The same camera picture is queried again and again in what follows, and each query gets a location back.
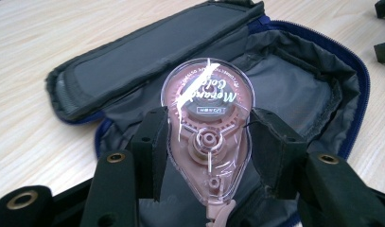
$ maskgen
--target black holder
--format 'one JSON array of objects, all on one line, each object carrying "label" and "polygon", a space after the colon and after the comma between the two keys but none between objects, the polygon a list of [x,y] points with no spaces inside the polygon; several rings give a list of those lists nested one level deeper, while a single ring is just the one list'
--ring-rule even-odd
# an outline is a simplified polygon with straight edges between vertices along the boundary
[{"label": "black holder", "polygon": [[[304,226],[385,226],[385,195],[342,158],[306,153],[307,141],[269,111],[252,110],[248,126],[267,193],[280,200],[299,195]],[[126,150],[100,157],[93,179],[55,197],[45,186],[8,193],[0,200],[0,226],[138,226],[138,199],[160,199],[167,129],[166,107],[150,111]]]},{"label": "black holder", "polygon": [[[375,3],[375,9],[377,18],[381,19],[385,17],[385,0],[380,0]],[[385,43],[377,44],[374,46],[377,61],[380,63],[385,63]]]}]

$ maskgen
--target brand label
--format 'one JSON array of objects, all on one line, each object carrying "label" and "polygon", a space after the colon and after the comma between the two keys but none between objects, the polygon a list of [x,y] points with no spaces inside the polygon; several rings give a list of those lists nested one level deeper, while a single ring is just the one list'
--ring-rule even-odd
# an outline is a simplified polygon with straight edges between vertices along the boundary
[{"label": "brand label", "polygon": [[195,91],[191,94],[189,101],[193,102],[194,97],[207,98],[207,99],[222,99],[223,102],[233,102],[236,99],[236,93],[227,93],[224,91],[208,93]]},{"label": "brand label", "polygon": [[196,112],[198,114],[225,114],[225,108],[223,108],[223,107],[197,107]]}]

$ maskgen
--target wooden table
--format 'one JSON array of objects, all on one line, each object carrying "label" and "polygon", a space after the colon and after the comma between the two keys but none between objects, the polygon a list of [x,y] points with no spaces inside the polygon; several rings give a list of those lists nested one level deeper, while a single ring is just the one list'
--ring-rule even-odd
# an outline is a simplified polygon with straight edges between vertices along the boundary
[{"label": "wooden table", "polygon": [[[202,0],[0,1],[0,198],[33,184],[54,195],[94,174],[98,123],[70,126],[53,113],[46,75],[59,64]],[[376,1],[271,1],[273,19],[312,27],[358,54],[372,92],[349,164],[385,192],[385,64],[373,46],[385,42]]]}]

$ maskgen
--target blue zipper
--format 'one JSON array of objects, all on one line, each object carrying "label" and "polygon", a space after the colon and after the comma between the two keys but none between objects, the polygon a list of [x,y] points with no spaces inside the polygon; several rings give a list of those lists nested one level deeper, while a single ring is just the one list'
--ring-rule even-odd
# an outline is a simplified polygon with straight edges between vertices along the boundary
[{"label": "blue zipper", "polygon": [[58,114],[57,111],[55,111],[55,113],[56,113],[56,116],[59,118],[60,121],[64,122],[65,124],[68,124],[68,125],[84,125],[84,124],[87,124],[87,123],[90,123],[93,121],[103,119],[105,116],[104,112],[99,111],[96,113],[92,113],[91,115],[88,115],[88,116],[86,116],[80,120],[68,120],[68,119],[64,119],[64,118],[60,117],[60,115]]},{"label": "blue zipper", "polygon": [[[351,150],[355,145],[355,141],[357,140],[359,129],[365,116],[370,95],[369,71],[367,70],[363,61],[358,57],[357,54],[352,52],[350,49],[348,49],[341,43],[338,43],[337,41],[309,27],[301,26],[286,21],[272,21],[268,16],[265,15],[249,23],[248,28],[250,34],[266,30],[287,31],[303,39],[312,41],[321,48],[329,51],[330,53],[335,54],[339,59],[341,59],[357,71],[360,90],[358,108],[355,113],[354,121],[352,122],[351,128],[347,133],[347,138],[341,145],[340,150],[338,152],[339,156],[341,156],[343,159],[348,159]],[[282,226],[293,227],[299,222],[300,218],[298,212],[296,212],[286,222],[284,222]]]},{"label": "blue zipper", "polygon": [[104,120],[97,127],[97,130],[96,130],[96,133],[95,133],[95,151],[96,151],[97,159],[101,155],[100,139],[107,132],[107,130],[112,126],[113,123],[114,122],[112,121],[112,119],[104,118]]}]

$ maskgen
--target correction tape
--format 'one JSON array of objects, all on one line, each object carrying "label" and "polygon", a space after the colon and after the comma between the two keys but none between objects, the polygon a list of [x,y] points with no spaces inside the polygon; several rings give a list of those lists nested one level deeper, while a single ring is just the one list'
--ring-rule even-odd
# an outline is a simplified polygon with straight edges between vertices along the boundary
[{"label": "correction tape", "polygon": [[254,105],[252,84],[231,63],[195,59],[169,74],[161,100],[168,107],[168,155],[216,219],[251,156],[244,126]]}]

